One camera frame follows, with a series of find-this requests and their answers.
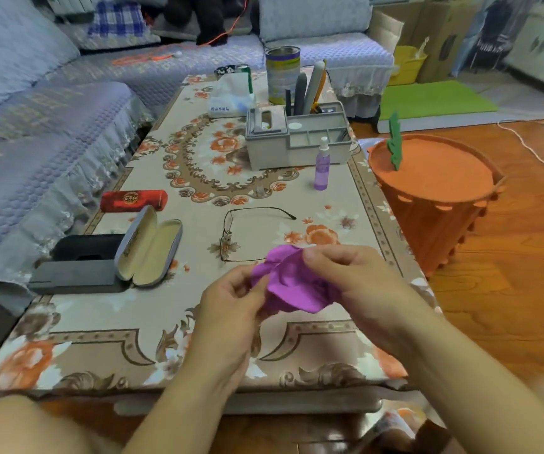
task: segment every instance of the metal can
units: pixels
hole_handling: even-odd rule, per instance
[[[301,50],[296,46],[280,46],[266,51],[268,73],[268,100],[284,105],[286,90],[295,95],[295,84],[300,72]]]
[[[246,63],[240,63],[235,66],[237,72],[249,74],[249,94],[253,93],[253,81],[251,80],[251,67]]]

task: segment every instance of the coffee table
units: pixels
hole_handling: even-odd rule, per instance
[[[313,189],[313,167],[252,171],[245,119],[206,115],[214,86],[212,76],[186,78],[114,187],[164,189],[169,199],[159,220],[184,222],[164,281],[120,294],[37,297],[0,348],[0,395],[160,391],[181,365],[201,292],[239,264],[222,262],[221,253],[249,260],[286,243],[370,245],[439,309],[353,134],[351,159],[331,166],[324,192]],[[268,105],[265,73],[253,74],[253,86],[258,105]],[[327,80],[321,101],[335,100]],[[252,207],[279,207],[298,220]],[[220,245],[231,209],[233,241]],[[135,216],[99,212],[84,232],[123,233]],[[267,318],[251,352],[228,412],[370,411],[375,389],[411,388],[402,365],[371,344],[339,304]]]

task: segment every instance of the purple cloth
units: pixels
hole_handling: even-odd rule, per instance
[[[338,298],[339,293],[335,287],[307,268],[302,253],[302,248],[281,245],[272,249],[266,261],[253,269],[253,286],[264,275],[270,275],[270,296],[264,306],[266,310],[317,313]]]

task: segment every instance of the orange cord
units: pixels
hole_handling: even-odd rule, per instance
[[[236,24],[240,20],[240,18],[245,14],[246,6],[249,0],[245,0],[245,6],[242,8],[242,12],[240,15],[234,20],[232,26],[230,27],[230,30],[220,33],[215,38],[213,38],[210,41],[207,41],[207,43],[203,43],[201,45],[193,46],[193,45],[184,45],[184,44],[178,44],[176,46],[179,46],[180,48],[187,48],[187,49],[196,49],[200,48],[202,46],[208,46],[211,43],[217,41],[219,38],[221,38],[224,35],[230,35],[230,33],[234,30],[236,27]],[[173,57],[173,54],[165,54],[165,55],[153,55],[158,51],[162,51],[163,49],[167,49],[169,46],[164,45],[156,48],[154,51],[147,52],[146,54],[138,54],[138,55],[131,55],[128,57],[121,57],[120,59],[116,59],[112,61],[112,65],[115,65],[117,67],[122,67],[124,65],[133,65],[135,63],[145,63],[147,61],[159,61],[159,60],[167,60]]]

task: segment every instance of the green mat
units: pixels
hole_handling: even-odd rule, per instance
[[[388,86],[382,97],[382,120],[394,111],[400,119],[446,116],[449,114],[497,111],[490,100],[458,81]]]

